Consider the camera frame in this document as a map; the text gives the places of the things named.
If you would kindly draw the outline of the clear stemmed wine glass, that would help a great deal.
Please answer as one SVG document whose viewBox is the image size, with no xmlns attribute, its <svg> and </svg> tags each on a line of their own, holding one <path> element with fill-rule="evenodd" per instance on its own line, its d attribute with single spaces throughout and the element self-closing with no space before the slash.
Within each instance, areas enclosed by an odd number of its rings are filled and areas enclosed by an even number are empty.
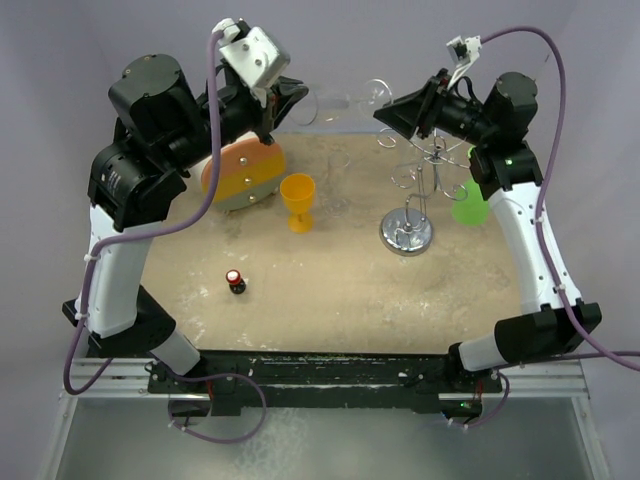
<svg viewBox="0 0 640 480">
<path fill-rule="evenodd" d="M 390 85 L 383 79 L 373 78 L 360 88 L 347 91 L 309 85 L 308 94 L 291 110 L 291 121 L 300 127 L 335 123 L 349 112 L 357 112 L 369 120 L 379 108 L 393 102 Z"/>
</svg>

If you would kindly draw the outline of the green plastic wine glass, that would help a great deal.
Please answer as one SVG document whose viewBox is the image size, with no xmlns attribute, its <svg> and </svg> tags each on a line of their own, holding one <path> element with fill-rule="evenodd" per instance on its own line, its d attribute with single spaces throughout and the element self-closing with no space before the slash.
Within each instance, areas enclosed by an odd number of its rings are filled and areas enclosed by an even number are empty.
<svg viewBox="0 0 640 480">
<path fill-rule="evenodd" d="M 479 226 L 488 219 L 490 208 L 483 199 L 479 185 L 471 175 L 461 186 L 454 188 L 453 219 L 466 226 Z"/>
</svg>

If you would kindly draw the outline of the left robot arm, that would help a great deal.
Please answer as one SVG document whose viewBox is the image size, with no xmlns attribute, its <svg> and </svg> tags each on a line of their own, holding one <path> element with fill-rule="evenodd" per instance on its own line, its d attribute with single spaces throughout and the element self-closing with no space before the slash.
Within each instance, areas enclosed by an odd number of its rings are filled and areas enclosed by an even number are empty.
<svg viewBox="0 0 640 480">
<path fill-rule="evenodd" d="M 184 392 L 202 387 L 200 352 L 141 284 L 150 234 L 161 228 L 172 201 L 186 189 L 188 170 L 213 146 L 252 131 L 271 143 L 272 131 L 308 92 L 283 76 L 290 57 L 261 55 L 247 64 L 224 58 L 216 97 L 194 96 L 178 61 L 148 54 L 129 65 L 108 91 L 117 119 L 111 145 L 93 160 L 89 251 L 95 263 L 87 295 L 64 302 L 62 312 L 89 332 L 102 358 L 149 352 L 170 369 Z"/>
</svg>

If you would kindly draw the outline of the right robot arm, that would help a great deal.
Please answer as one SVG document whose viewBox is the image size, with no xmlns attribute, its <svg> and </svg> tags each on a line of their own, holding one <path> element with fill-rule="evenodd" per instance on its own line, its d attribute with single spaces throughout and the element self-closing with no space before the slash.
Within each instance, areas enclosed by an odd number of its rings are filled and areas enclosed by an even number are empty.
<svg viewBox="0 0 640 480">
<path fill-rule="evenodd" d="M 536 83 L 518 72 L 498 77 L 485 101 L 462 97 L 440 70 L 424 87 L 376 109 L 373 116 L 405 139 L 442 130 L 472 145 L 471 176 L 496 216 L 514 258 L 520 315 L 492 333 L 450 348 L 446 383 L 467 391 L 480 371 L 573 352 L 601 322 L 568 274 L 540 195 L 543 175 L 525 136 L 538 110 Z"/>
</svg>

